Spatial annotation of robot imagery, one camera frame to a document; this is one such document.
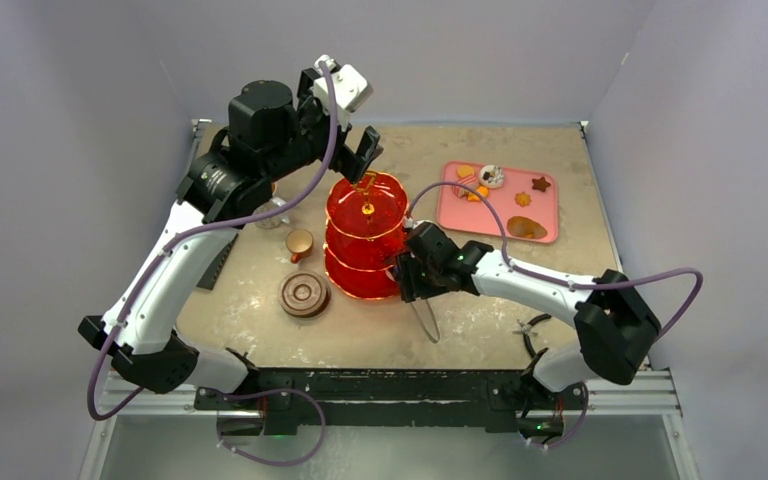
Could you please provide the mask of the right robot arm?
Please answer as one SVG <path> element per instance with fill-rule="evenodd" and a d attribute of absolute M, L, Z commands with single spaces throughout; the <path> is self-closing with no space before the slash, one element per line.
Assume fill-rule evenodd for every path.
<path fill-rule="evenodd" d="M 459 246 L 430 222 L 408 231 L 391 274 L 406 303 L 466 292 L 513 301 L 573 328 L 575 341 L 536 355 L 521 377 L 519 394 L 536 407 L 590 379 L 631 384 L 661 332 L 618 271 L 587 277 L 516 262 L 489 244 Z"/>

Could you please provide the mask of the pink layered cake slice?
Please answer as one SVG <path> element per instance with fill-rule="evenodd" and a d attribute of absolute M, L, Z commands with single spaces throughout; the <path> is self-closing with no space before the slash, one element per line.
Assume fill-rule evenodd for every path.
<path fill-rule="evenodd" d="M 480 183 L 474 175 L 468 175 L 458 178 L 455 185 L 452 185 L 450 189 L 457 198 L 465 198 L 471 195 L 472 191 L 479 185 Z"/>

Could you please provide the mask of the black serving tongs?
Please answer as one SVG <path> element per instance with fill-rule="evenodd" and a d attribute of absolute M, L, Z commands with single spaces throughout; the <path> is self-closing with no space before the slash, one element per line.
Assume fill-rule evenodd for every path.
<path fill-rule="evenodd" d="M 410 307 L 426 338 L 432 344 L 437 344 L 441 340 L 441 331 L 430 302 L 427 299 L 415 300 Z"/>

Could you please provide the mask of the pink serving tray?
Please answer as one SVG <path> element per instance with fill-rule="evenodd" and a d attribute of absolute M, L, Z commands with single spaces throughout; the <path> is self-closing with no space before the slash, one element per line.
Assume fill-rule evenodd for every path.
<path fill-rule="evenodd" d="M 513 216 L 528 217 L 548 230 L 548 235 L 540 240 L 529 240 L 506 235 L 512 240 L 523 240 L 535 243 L 550 244 L 559 235 L 559 194 L 558 184 L 548 173 L 528 171 L 513 167 L 502 167 L 505 171 L 505 182 L 501 188 L 490 189 L 488 201 L 499 215 L 506 227 L 509 218 Z M 532 189 L 532 179 L 545 176 L 552 186 L 546 193 Z M 532 197 L 532 203 L 520 207 L 514 197 L 519 192 L 527 192 Z M 457 198 L 450 187 L 438 190 L 436 212 L 437 223 L 441 227 L 465 233 L 497 236 L 500 233 L 492 213 L 483 202 L 469 202 L 467 198 Z"/>

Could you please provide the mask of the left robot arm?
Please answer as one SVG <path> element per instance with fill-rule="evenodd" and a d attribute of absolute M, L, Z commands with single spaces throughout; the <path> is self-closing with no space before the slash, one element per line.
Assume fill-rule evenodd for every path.
<path fill-rule="evenodd" d="M 99 353 L 93 375 L 117 371 L 155 393 L 181 385 L 219 391 L 232 408 L 257 399 L 251 365 L 231 349 L 198 347 L 176 329 L 191 292 L 236 239 L 262 219 L 274 184 L 317 164 L 356 181 L 378 153 L 368 128 L 356 149 L 345 143 L 350 116 L 372 93 L 347 73 L 303 73 L 297 90 L 277 81 L 246 85 L 229 104 L 228 124 L 207 152 L 191 162 L 161 236 L 116 303 L 88 316 L 80 335 Z"/>

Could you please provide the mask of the red three-tier cake stand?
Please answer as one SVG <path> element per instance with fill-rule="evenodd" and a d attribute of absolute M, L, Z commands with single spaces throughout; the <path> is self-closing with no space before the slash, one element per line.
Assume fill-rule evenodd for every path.
<path fill-rule="evenodd" d="M 324 265 L 329 280 L 356 299 L 399 295 L 392 269 L 404 251 L 408 206 L 407 193 L 391 174 L 368 171 L 356 184 L 338 180 L 325 204 Z"/>

